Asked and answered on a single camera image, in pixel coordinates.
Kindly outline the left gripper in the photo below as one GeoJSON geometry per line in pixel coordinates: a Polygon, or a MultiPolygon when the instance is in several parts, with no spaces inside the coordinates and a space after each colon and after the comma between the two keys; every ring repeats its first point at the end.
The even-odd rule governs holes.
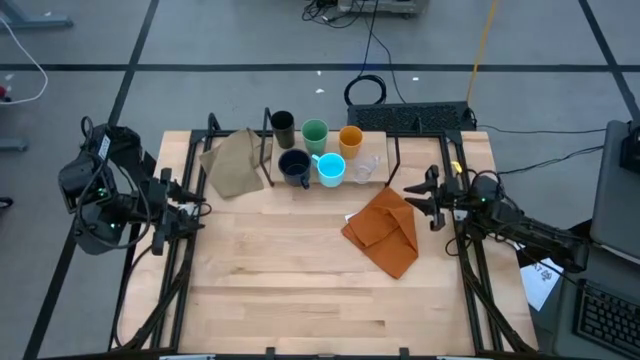
{"type": "MultiPolygon", "coordinates": [[[[176,181],[171,182],[172,170],[163,168],[160,177],[151,177],[138,183],[139,193],[142,201],[142,230],[139,235],[144,238],[151,227],[155,228],[151,240],[151,253],[153,255],[162,255],[164,249],[164,241],[166,240],[167,219],[168,219],[168,192],[171,183],[171,199],[179,203],[202,203],[206,199],[196,193],[185,189],[176,181]]],[[[172,237],[189,237],[204,225],[197,221],[176,222],[171,225],[172,237]]]]}

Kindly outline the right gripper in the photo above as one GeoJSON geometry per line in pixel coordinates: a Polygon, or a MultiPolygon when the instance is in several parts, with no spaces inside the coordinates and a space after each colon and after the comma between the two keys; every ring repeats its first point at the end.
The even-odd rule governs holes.
{"type": "Polygon", "coordinates": [[[424,195],[431,194],[429,198],[405,197],[404,200],[422,212],[425,216],[431,216],[430,229],[432,231],[441,230],[445,224],[442,208],[453,209],[455,204],[462,200],[463,190],[455,178],[446,178],[445,182],[438,184],[439,168],[431,165],[425,173],[425,181],[405,187],[404,192],[424,195]]]}

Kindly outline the clear plastic cup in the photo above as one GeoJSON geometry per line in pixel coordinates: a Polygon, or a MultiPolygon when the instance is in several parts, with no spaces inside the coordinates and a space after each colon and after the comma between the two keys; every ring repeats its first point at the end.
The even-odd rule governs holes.
{"type": "Polygon", "coordinates": [[[366,184],[380,163],[379,155],[360,154],[355,159],[354,181],[358,184],[366,184]]]}

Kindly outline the orange plastic cup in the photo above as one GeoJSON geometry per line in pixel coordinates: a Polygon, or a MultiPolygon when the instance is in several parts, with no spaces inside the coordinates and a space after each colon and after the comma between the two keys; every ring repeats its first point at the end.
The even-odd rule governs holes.
{"type": "Polygon", "coordinates": [[[362,130],[353,125],[343,127],[339,132],[340,153],[345,159],[354,159],[362,145],[364,135],[362,130]]]}

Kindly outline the turquoise mug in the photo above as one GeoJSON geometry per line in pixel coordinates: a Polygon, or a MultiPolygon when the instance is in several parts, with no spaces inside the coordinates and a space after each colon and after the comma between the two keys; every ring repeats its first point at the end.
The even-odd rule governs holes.
{"type": "Polygon", "coordinates": [[[326,153],[322,156],[313,154],[312,163],[318,172],[319,182],[327,188],[335,188],[342,184],[346,172],[346,162],[337,153],[326,153]]]}

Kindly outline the dark blue enamel mug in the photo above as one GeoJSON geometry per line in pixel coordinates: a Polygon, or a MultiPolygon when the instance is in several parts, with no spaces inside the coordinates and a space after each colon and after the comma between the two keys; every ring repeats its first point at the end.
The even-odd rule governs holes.
{"type": "Polygon", "coordinates": [[[311,158],[307,152],[300,149],[286,150],[278,160],[278,169],[286,184],[309,189],[311,158]]]}

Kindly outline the light green cup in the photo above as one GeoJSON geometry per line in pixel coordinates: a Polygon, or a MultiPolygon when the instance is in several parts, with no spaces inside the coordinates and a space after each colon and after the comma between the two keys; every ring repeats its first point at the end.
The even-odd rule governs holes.
{"type": "Polygon", "coordinates": [[[325,153],[329,128],[321,119],[309,119],[301,127],[301,134],[306,149],[310,154],[322,155],[325,153]]]}

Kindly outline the tall black cup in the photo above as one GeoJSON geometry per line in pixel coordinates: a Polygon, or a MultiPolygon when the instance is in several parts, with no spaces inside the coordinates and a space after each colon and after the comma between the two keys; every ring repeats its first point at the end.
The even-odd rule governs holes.
{"type": "Polygon", "coordinates": [[[288,111],[277,111],[271,115],[270,123],[278,145],[282,149],[292,148],[295,145],[293,115],[288,111]]]}

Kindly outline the orange cloth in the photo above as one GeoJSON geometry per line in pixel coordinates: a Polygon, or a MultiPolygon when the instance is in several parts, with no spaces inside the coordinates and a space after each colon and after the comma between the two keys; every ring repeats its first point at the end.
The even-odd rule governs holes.
{"type": "Polygon", "coordinates": [[[400,279],[419,256],[414,210],[390,187],[351,216],[341,233],[394,279],[400,279]]]}

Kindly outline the beige cloth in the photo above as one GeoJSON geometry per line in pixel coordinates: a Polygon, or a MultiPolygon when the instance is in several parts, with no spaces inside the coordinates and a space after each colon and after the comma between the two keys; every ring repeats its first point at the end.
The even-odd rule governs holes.
{"type": "Polygon", "coordinates": [[[264,188],[256,172],[261,138],[251,129],[238,130],[199,156],[209,184],[223,198],[232,198],[264,188]]]}

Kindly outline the white paper sheet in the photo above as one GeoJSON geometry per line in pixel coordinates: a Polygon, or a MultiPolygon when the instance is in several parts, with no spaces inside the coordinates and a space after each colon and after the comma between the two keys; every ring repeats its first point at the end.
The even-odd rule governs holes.
{"type": "Polygon", "coordinates": [[[562,278],[563,269],[550,258],[520,269],[526,299],[536,311],[540,311],[556,283],[562,278]]]}

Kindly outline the grey cart base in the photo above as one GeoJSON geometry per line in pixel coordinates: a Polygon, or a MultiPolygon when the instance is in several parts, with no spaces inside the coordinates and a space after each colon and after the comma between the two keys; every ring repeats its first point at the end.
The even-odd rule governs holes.
{"type": "Polygon", "coordinates": [[[336,0],[338,10],[341,12],[363,11],[394,13],[399,15],[414,16],[425,12],[430,0],[336,0]]]}

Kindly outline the black box device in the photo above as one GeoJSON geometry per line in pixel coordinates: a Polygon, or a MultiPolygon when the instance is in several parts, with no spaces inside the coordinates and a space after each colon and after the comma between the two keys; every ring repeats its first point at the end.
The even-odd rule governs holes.
{"type": "Polygon", "coordinates": [[[630,127],[621,142],[620,166],[640,174],[640,125],[630,127]]]}

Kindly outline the grey laptop with black keyboard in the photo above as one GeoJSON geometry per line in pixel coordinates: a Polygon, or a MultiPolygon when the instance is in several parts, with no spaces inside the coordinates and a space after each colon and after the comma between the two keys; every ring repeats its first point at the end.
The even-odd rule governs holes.
{"type": "Polygon", "coordinates": [[[640,265],[592,245],[586,270],[560,290],[553,353],[640,360],[640,265]]]}

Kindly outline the black rig frame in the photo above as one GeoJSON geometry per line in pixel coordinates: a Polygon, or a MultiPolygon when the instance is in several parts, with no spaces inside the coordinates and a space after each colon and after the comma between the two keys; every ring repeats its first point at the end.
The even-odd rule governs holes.
{"type": "Polygon", "coordinates": [[[465,285],[460,261],[487,280],[495,305],[529,346],[537,343],[518,260],[507,244],[465,246],[454,228],[432,231],[417,214],[418,259],[400,278],[375,266],[343,235],[348,214],[379,191],[375,183],[309,190],[268,183],[224,200],[207,184],[200,154],[220,143],[204,130],[168,131],[158,156],[207,200],[192,240],[151,254],[136,248],[118,328],[130,341],[184,278],[141,344],[144,352],[208,354],[214,360],[340,360],[402,355],[473,356],[509,344],[465,285]]]}

